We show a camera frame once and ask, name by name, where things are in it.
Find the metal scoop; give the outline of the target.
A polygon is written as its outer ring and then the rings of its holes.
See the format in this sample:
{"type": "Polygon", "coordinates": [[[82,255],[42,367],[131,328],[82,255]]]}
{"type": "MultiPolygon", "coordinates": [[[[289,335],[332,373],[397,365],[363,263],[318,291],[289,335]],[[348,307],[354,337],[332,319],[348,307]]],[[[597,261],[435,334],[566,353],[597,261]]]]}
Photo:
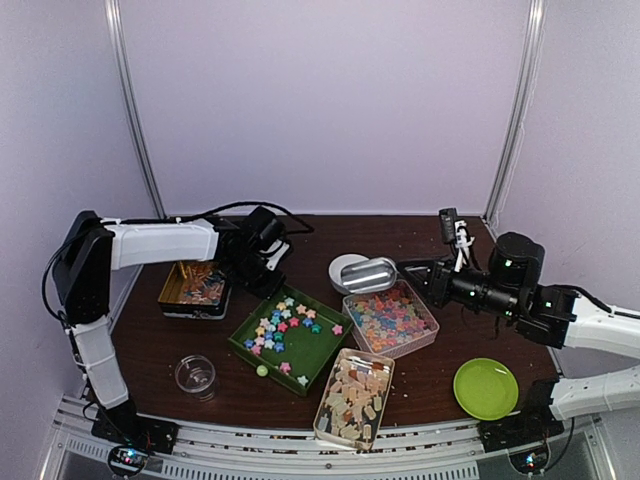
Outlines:
{"type": "Polygon", "coordinates": [[[397,280],[393,260],[378,257],[345,266],[340,271],[342,286],[352,294],[368,294],[387,290],[397,280]]]}

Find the green tray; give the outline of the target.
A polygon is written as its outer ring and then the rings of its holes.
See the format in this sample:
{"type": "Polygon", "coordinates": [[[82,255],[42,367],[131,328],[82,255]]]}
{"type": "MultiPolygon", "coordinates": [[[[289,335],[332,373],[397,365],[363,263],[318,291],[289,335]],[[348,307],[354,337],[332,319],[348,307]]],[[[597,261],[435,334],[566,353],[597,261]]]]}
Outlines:
{"type": "Polygon", "coordinates": [[[262,301],[228,342],[241,359],[305,397],[351,329],[342,313],[285,285],[262,301]]]}

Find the clear plastic jar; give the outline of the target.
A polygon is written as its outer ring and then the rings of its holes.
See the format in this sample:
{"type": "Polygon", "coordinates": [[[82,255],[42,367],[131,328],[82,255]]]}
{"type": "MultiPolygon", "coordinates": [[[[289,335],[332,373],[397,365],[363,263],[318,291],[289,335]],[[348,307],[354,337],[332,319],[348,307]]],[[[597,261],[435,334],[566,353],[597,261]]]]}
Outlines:
{"type": "Polygon", "coordinates": [[[203,355],[182,358],[174,370],[178,388],[190,397],[206,402],[212,400],[217,390],[217,373],[212,362],[203,355]]]}

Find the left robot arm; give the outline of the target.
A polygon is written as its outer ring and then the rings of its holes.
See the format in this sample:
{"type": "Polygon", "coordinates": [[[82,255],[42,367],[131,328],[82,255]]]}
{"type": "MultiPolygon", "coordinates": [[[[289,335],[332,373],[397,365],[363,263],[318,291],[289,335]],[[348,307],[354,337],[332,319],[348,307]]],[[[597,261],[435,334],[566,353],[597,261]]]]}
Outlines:
{"type": "Polygon", "coordinates": [[[232,283],[268,299],[285,282],[279,264],[291,249],[286,226],[267,205],[256,206],[239,220],[218,210],[154,220],[80,212],[52,256],[49,275],[62,307],[59,320],[105,416],[106,429],[123,444],[137,442],[144,433],[109,332],[112,272],[213,261],[232,283]]]}

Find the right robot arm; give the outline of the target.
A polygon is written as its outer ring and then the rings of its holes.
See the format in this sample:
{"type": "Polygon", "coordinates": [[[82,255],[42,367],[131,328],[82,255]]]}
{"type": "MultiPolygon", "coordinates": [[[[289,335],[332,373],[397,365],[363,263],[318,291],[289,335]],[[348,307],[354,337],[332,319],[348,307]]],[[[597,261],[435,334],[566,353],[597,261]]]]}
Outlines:
{"type": "MultiPolygon", "coordinates": [[[[488,268],[457,268],[451,259],[402,261],[397,268],[429,306],[455,302],[492,314],[525,339],[555,349],[586,348],[639,356],[639,314],[604,303],[572,285],[541,285],[544,248],[515,232],[498,237],[488,268]]],[[[639,369],[535,382],[524,411],[513,419],[519,440],[530,442],[553,421],[639,405],[639,369]]]]}

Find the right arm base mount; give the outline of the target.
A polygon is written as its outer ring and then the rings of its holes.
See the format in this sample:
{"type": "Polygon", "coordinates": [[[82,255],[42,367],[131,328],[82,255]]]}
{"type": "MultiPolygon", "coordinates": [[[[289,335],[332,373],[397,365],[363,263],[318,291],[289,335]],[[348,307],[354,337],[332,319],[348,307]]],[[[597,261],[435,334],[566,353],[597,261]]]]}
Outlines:
{"type": "Polygon", "coordinates": [[[478,425],[484,451],[505,451],[512,469],[529,478],[544,475],[557,463],[552,459],[549,441],[564,431],[564,422],[546,409],[522,410],[478,425]]]}

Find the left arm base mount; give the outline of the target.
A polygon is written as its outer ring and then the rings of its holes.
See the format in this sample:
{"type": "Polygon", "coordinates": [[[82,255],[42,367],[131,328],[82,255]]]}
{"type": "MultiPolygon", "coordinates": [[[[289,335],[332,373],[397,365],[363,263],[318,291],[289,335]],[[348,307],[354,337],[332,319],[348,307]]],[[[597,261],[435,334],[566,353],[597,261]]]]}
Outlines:
{"type": "Polygon", "coordinates": [[[114,408],[97,412],[91,434],[114,443],[107,454],[107,466],[117,477],[129,479],[140,474],[155,454],[171,454],[178,431],[174,422],[114,408]]]}

